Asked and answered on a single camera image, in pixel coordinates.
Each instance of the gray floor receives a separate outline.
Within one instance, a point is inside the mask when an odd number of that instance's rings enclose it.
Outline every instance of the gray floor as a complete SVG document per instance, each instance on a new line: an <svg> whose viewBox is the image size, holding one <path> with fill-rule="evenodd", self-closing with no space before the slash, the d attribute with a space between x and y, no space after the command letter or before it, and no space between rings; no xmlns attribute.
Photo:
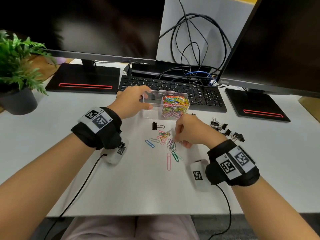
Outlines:
<svg viewBox="0 0 320 240"><path fill-rule="evenodd" d="M308 224L320 235L320 214L302 214ZM219 233L227 229L229 225L228 215L192 216L195 228L200 240L207 240L214 233ZM31 240L43 240L47 231L53 224L55 218L46 218L35 231ZM50 232L52 234L46 240L59 240L61 231L66 229L72 218L64 218ZM214 236L212 240L256 240L255 235L244 215L233 215L230 230L223 234Z"/></svg>

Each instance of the clear plastic box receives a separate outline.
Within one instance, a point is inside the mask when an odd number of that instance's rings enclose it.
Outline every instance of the clear plastic box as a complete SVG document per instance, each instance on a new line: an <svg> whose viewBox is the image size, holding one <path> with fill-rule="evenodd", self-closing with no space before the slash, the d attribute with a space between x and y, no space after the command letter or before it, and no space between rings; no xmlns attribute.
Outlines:
<svg viewBox="0 0 320 240"><path fill-rule="evenodd" d="M170 97L183 97L186 103L180 104L168 104L164 103L166 100L176 100L176 98ZM146 119L158 119L158 120L178 120L183 114L185 114L190 106L187 93L174 92L174 91L151 91L151 93L145 92L143 94L143 102L151 104L153 109L143 110L142 117Z"/></svg>

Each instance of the keyboard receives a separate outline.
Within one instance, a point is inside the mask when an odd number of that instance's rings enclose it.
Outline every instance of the keyboard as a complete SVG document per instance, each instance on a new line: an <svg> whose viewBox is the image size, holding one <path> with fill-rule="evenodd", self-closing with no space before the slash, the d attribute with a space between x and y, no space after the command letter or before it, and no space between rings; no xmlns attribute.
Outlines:
<svg viewBox="0 0 320 240"><path fill-rule="evenodd" d="M174 92L187 93L189 95L188 98L190 103L195 103L199 101L196 104L190 104L189 109L220 113L227 112L220 91L217 87L204 88L204 90L202 90L202 88L196 84L183 82L171 82L170 84L169 83L169 81L165 80L148 79L142 77L123 75L120 81L119 91L123 91L126 89L126 87L129 86L147 85L155 91L168 90Z"/></svg>

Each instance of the potted plant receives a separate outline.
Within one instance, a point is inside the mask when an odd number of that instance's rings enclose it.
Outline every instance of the potted plant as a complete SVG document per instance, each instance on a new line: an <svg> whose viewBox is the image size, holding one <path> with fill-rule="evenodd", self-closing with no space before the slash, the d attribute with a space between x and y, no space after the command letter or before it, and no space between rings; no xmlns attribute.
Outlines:
<svg viewBox="0 0 320 240"><path fill-rule="evenodd" d="M44 44L28 37L22 41L16 34L9 37L0 30L0 105L13 115L25 115L34 111L38 103L31 90L47 95L39 68L30 69L32 54L52 58Z"/></svg>

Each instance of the computer monitor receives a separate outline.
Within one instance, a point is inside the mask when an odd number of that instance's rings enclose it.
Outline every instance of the computer monitor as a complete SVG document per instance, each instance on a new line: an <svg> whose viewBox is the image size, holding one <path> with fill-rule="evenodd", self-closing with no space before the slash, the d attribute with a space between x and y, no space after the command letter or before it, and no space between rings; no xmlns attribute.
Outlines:
<svg viewBox="0 0 320 240"><path fill-rule="evenodd" d="M62 64L48 91L116 93L120 69L94 60L154 64L165 0L2 0L0 30L44 43Z"/></svg>
<svg viewBox="0 0 320 240"><path fill-rule="evenodd" d="M267 94L320 98L320 0L258 0L218 82L241 117L290 121Z"/></svg>

